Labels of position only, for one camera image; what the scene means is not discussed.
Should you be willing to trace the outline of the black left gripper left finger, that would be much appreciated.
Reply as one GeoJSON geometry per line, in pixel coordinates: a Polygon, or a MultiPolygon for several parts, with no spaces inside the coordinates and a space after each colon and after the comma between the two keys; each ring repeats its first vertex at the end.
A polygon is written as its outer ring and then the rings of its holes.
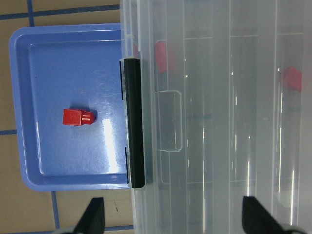
{"type": "Polygon", "coordinates": [[[75,226],[74,234],[103,234],[105,231],[104,199],[92,198],[81,219],[75,226]]]}

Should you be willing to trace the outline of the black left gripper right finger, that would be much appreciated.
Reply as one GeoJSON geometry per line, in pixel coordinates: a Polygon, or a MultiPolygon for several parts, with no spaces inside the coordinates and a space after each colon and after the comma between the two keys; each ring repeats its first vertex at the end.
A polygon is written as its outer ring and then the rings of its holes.
{"type": "Polygon", "coordinates": [[[242,228],[246,234],[290,234],[270,215],[254,196],[244,196],[242,228]]]}

